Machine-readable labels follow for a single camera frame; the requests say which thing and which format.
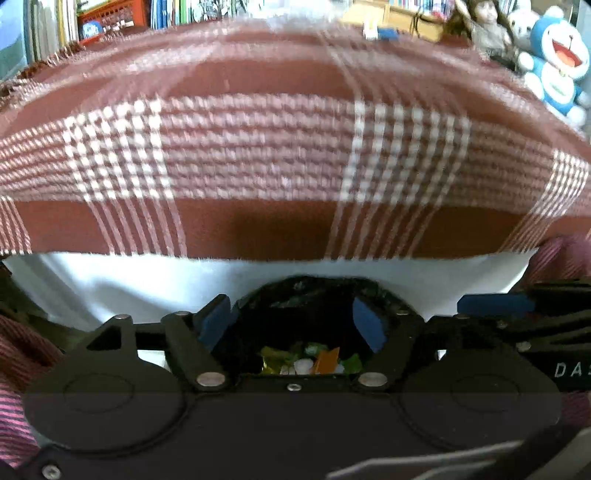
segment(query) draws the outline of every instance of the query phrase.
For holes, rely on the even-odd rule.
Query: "white object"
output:
[[[534,58],[523,51],[517,57],[517,66],[522,72],[530,72],[534,69]]]
[[[551,7],[549,7],[548,10],[546,10],[546,12],[544,13],[544,15],[554,18],[564,18],[563,10],[557,5],[552,5]]]
[[[591,108],[591,95],[587,92],[581,92],[577,101],[583,108]]]
[[[522,51],[531,51],[530,34],[540,16],[529,8],[515,10],[508,15],[513,32],[513,43]]]
[[[297,375],[310,375],[314,361],[310,358],[300,358],[294,362],[294,369]]]
[[[570,125],[581,128],[587,121],[587,112],[583,107],[574,105],[567,113],[566,118]]]
[[[525,82],[525,86],[529,88],[537,98],[540,100],[544,99],[544,87],[539,77],[528,72],[523,75],[523,81]]]
[[[287,365],[283,365],[281,370],[279,370],[280,375],[295,375],[296,369],[293,367],[288,367]]]
[[[320,260],[246,262],[142,255],[36,254],[5,260],[14,281],[49,318],[83,330],[117,313],[157,322],[170,312],[196,312],[219,293],[232,302],[291,275],[371,278],[399,295],[423,318],[457,313],[466,293],[507,292],[534,251],[460,260]]]
[[[378,39],[378,21],[376,19],[367,18],[363,23],[363,36],[366,40]]]

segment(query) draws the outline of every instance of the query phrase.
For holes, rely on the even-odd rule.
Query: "metal screw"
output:
[[[219,387],[226,381],[226,376],[220,372],[205,372],[197,377],[197,383],[202,387]]]
[[[515,344],[515,348],[517,348],[518,352],[526,352],[531,348],[531,343],[529,342],[519,342]]]
[[[381,387],[388,383],[388,377],[380,372],[365,372],[361,374],[357,381],[364,387]]]
[[[43,467],[43,470],[41,470],[41,474],[43,475],[43,477],[47,478],[47,480],[60,480],[61,478],[61,470],[56,467],[56,465],[46,465],[45,467]]]

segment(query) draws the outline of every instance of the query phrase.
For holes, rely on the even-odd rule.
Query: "orange basket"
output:
[[[134,25],[145,27],[147,15],[144,0],[114,0],[78,15],[79,25],[84,25],[90,20],[97,20],[103,28],[115,25],[121,20],[133,21]]]

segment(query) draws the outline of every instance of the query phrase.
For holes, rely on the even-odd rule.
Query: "candy wrapper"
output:
[[[334,375],[357,374],[363,364],[358,354],[346,360],[339,358],[339,348],[329,350],[322,343],[310,342],[303,348],[302,342],[295,343],[290,351],[263,347],[263,375]]]

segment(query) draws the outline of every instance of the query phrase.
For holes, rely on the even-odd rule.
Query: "red striped cloth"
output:
[[[256,20],[66,50],[0,86],[4,253],[464,258],[591,229],[591,145],[474,50]]]
[[[540,246],[513,290],[521,290],[541,281],[590,276],[591,242],[584,235],[560,236]]]
[[[0,315],[0,459],[11,466],[37,451],[21,396],[60,356],[49,340]]]

